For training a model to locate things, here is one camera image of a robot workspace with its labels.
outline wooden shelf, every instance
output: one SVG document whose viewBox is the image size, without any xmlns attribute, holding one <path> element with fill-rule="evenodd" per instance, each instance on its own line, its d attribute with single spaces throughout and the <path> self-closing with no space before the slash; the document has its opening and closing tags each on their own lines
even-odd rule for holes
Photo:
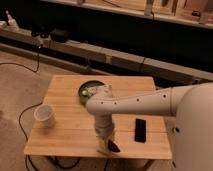
<svg viewBox="0 0 213 171">
<path fill-rule="evenodd" d="M 11 31 L 9 28 L 0 28 L 0 36 L 9 38 L 11 40 L 24 42 L 30 45 L 39 46 L 40 41 L 36 37 L 32 37 L 29 30 L 20 29 L 18 32 Z M 141 73 L 152 73 L 152 76 L 160 77 L 182 84 L 189 84 L 194 78 L 200 78 L 203 81 L 212 81 L 212 73 L 201 71 L 194 68 L 184 67 L 168 62 L 163 62 L 155 59 L 151 59 L 144 56 L 125 53 L 113 49 L 108 49 L 101 46 L 95 46 L 87 43 L 81 43 L 73 40 L 69 40 L 66 43 L 59 43 L 51 41 L 50 38 L 43 39 L 44 48 L 58 51 L 78 57 L 83 57 L 89 60 L 94 60 L 101 63 L 107 63 L 112 66 L 121 67 L 131 71 Z M 8 49 L 0 43 L 0 48 Z"/>
<path fill-rule="evenodd" d="M 124 15 L 141 17 L 141 18 L 147 18 L 147 19 L 151 19 L 151 20 L 183 24 L 183 25 L 188 25 L 188 26 L 193 26 L 193 27 L 213 29 L 212 23 L 200 24 L 199 21 L 196 21 L 196 20 L 191 20 L 191 19 L 187 19 L 187 18 L 184 19 L 181 15 L 179 15 L 179 13 L 177 13 L 178 15 L 175 15 L 175 10 L 180 11 L 179 8 L 181 6 L 180 5 L 181 2 L 179 5 L 177 5 L 178 7 L 174 7 L 174 5 L 172 5 L 172 3 L 173 2 L 175 3 L 176 0 L 170 1 L 166 7 L 160 7 L 159 1 L 156 0 L 156 3 L 154 3 L 154 5 L 153 5 L 154 17 L 152 15 L 151 16 L 145 15 L 145 13 L 144 13 L 145 0 L 144 0 L 144 3 L 143 3 L 143 1 L 140 1 L 141 5 L 137 5 L 138 0 L 132 1 L 132 3 L 130 5 L 128 5 L 127 3 L 124 3 L 124 1 L 120 1 L 120 0 L 109 0 L 109 2 L 111 2 L 111 3 L 117 4 L 117 5 L 120 4 L 120 7 L 116 7 L 114 5 L 111 5 L 111 4 L 101 1 L 101 0 L 86 0 L 86 2 L 81 5 L 77 4 L 77 0 L 42 0 L 42 1 L 58 3 L 58 4 L 63 4 L 63 5 L 71 5 L 71 6 L 76 6 L 76 7 L 80 7 L 80 8 L 100 10 L 100 11 L 105 11 L 105 12 L 112 12 L 112 13 L 117 13 L 117 14 L 124 14 Z"/>
</svg>

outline wooden table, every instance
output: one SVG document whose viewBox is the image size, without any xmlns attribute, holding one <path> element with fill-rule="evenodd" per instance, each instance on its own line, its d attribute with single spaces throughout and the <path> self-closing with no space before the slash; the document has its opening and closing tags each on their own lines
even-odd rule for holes
<svg viewBox="0 0 213 171">
<path fill-rule="evenodd" d="M 35 122 L 25 146 L 27 155 L 106 157 L 96 151 L 98 141 L 94 131 L 94 118 L 79 102 L 78 89 L 88 80 L 99 80 L 112 85 L 114 96 L 133 95 L 154 90 L 151 77 L 127 76 L 83 76 L 56 75 L 53 77 L 45 104 L 53 106 L 56 124 L 44 128 Z M 134 141 L 135 119 L 147 121 L 147 141 Z M 171 159 L 164 118 L 148 115 L 113 115 L 115 122 L 115 143 L 121 152 L 111 154 L 112 158 Z"/>
</svg>

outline white cup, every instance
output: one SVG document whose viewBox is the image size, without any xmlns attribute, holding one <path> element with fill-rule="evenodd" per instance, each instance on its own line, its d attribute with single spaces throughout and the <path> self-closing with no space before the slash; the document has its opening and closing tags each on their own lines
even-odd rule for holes
<svg viewBox="0 0 213 171">
<path fill-rule="evenodd" d="M 55 124 L 53 108 L 50 105 L 41 105 L 34 111 L 34 117 L 45 127 L 52 127 Z"/>
</svg>

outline black remote control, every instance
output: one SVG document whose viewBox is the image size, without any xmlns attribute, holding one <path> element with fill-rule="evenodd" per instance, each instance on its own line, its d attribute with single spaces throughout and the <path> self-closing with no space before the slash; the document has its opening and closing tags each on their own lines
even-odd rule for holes
<svg viewBox="0 0 213 171">
<path fill-rule="evenodd" d="M 146 142 L 146 120 L 135 120 L 135 141 Z"/>
</svg>

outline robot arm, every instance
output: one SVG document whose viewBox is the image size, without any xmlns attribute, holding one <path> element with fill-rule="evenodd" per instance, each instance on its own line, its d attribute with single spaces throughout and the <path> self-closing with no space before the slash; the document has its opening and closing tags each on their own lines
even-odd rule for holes
<svg viewBox="0 0 213 171">
<path fill-rule="evenodd" d="M 182 97 L 192 87 L 174 87 L 135 96 L 112 98 L 108 95 L 112 94 L 110 86 L 100 86 L 97 87 L 97 93 L 88 100 L 86 108 L 90 114 L 95 116 L 112 113 L 175 115 Z"/>
<path fill-rule="evenodd" d="M 176 115 L 174 171 L 213 170 L 213 83 L 167 88 L 136 96 L 113 98 L 110 86 L 94 88 L 86 108 L 94 115 L 95 130 L 107 148 L 114 113 Z"/>
</svg>

